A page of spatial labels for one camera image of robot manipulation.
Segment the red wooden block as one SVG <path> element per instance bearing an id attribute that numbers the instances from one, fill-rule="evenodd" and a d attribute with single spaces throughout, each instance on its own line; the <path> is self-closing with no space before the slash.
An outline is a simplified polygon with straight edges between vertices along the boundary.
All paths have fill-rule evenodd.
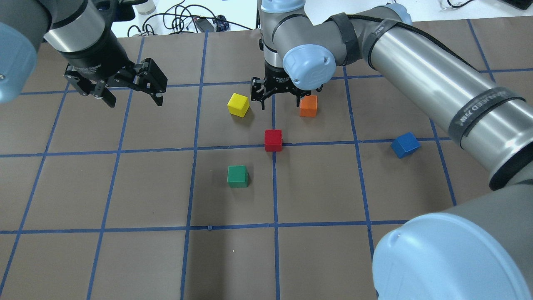
<path id="1" fill-rule="evenodd" d="M 267 129 L 264 131 L 264 148 L 266 152 L 282 151 L 281 129 Z"/>

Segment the yellow wooden block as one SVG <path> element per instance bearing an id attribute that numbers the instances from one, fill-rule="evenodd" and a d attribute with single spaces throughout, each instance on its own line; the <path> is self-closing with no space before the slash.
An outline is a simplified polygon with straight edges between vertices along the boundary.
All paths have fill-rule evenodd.
<path id="1" fill-rule="evenodd" d="M 244 118 L 250 107 L 250 103 L 247 96 L 233 93 L 227 106 L 230 114 Z"/>

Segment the orange wooden block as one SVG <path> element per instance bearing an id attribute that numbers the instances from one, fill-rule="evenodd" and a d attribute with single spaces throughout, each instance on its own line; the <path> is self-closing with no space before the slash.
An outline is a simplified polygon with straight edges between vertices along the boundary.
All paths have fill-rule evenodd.
<path id="1" fill-rule="evenodd" d="M 299 103 L 299 116 L 315 118 L 318 112 L 318 96 L 304 96 Z"/>

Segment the green wooden block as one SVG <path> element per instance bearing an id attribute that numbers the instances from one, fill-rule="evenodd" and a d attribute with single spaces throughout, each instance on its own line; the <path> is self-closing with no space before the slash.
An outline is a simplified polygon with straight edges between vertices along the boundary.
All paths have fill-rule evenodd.
<path id="1" fill-rule="evenodd" d="M 231 188 L 248 187 L 248 170 L 245 165 L 229 165 L 227 183 Z"/>

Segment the blue wooden block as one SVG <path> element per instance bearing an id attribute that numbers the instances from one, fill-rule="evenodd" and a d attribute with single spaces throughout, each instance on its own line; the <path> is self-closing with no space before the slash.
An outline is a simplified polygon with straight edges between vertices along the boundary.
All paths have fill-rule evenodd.
<path id="1" fill-rule="evenodd" d="M 407 132 L 394 139 L 391 148 L 398 159 L 403 159 L 421 148 L 421 144 L 412 132 Z"/>

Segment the black power adapter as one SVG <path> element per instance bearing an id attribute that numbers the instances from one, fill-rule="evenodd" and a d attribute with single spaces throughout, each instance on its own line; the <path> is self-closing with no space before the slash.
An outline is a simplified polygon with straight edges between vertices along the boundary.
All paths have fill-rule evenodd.
<path id="1" fill-rule="evenodd" d="M 202 32 L 216 32 L 216 26 L 211 18 L 197 17 L 193 19 L 196 28 Z"/>

